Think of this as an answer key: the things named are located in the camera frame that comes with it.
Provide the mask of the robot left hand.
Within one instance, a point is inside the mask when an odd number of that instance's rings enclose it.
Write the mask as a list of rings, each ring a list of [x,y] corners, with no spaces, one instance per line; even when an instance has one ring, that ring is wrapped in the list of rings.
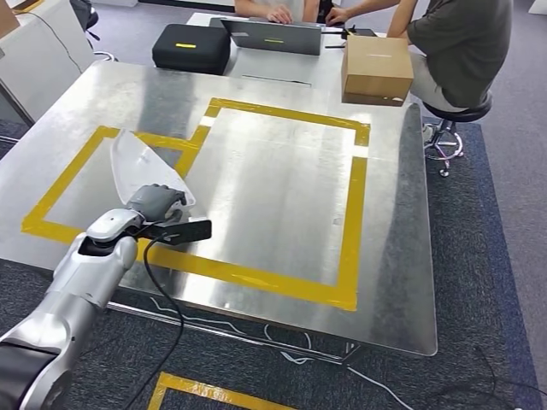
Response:
[[[175,203],[187,204],[184,191],[175,190],[167,185],[149,184],[138,188],[125,205],[134,210],[148,222],[164,220],[165,215]]]

